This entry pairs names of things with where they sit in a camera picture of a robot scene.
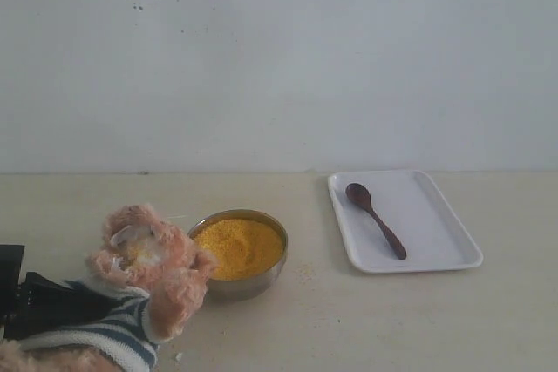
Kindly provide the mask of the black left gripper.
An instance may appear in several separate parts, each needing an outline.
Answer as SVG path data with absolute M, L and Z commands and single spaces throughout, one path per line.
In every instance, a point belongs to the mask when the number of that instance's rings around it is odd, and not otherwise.
M 1 329 L 4 339 L 22 340 L 63 326 L 100 320 L 115 299 L 84 285 L 58 285 L 29 272 L 19 283 L 24 245 L 1 245 Z

